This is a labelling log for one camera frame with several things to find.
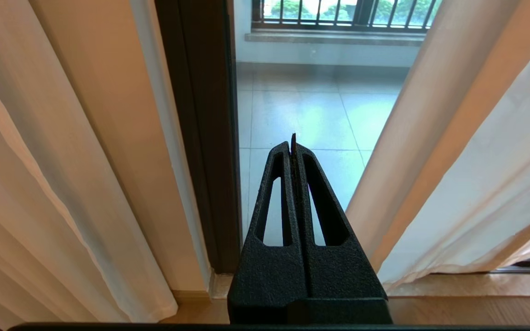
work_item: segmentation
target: wooden floor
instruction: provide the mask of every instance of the wooden floor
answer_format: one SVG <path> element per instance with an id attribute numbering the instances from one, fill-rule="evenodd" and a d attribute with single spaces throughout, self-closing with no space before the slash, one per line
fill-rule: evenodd
<path id="1" fill-rule="evenodd" d="M 530 325 L 530 297 L 423 297 L 389 301 L 399 325 Z M 226 300 L 185 302 L 161 323 L 229 323 Z"/>

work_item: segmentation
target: beige wall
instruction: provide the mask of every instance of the beige wall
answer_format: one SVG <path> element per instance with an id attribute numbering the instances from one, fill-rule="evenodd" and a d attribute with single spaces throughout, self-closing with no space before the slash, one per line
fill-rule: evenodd
<path id="1" fill-rule="evenodd" d="M 129 2 L 30 3 L 171 289 L 206 291 Z"/>

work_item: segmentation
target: window sill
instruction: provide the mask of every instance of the window sill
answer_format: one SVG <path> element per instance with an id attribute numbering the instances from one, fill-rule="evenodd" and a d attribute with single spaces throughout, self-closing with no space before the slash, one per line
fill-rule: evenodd
<path id="1" fill-rule="evenodd" d="M 373 46 L 420 46 L 424 34 L 393 32 L 296 31 L 283 29 L 253 29 L 244 35 L 248 42 L 292 42 L 296 44 L 342 44 Z"/>

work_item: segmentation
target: window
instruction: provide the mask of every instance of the window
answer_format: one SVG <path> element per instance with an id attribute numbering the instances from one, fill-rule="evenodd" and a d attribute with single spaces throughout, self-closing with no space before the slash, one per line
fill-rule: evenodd
<path id="1" fill-rule="evenodd" d="M 253 0 L 257 29 L 425 33 L 442 0 Z"/>

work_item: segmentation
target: white curtain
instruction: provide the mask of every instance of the white curtain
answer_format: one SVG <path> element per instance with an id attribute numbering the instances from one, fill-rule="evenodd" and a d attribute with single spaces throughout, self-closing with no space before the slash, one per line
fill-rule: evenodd
<path id="1" fill-rule="evenodd" d="M 387 289 L 530 256 L 530 1 L 444 0 L 347 216 Z"/>
<path id="2" fill-rule="evenodd" d="M 30 4 L 0 1 L 0 327 L 176 311 Z"/>

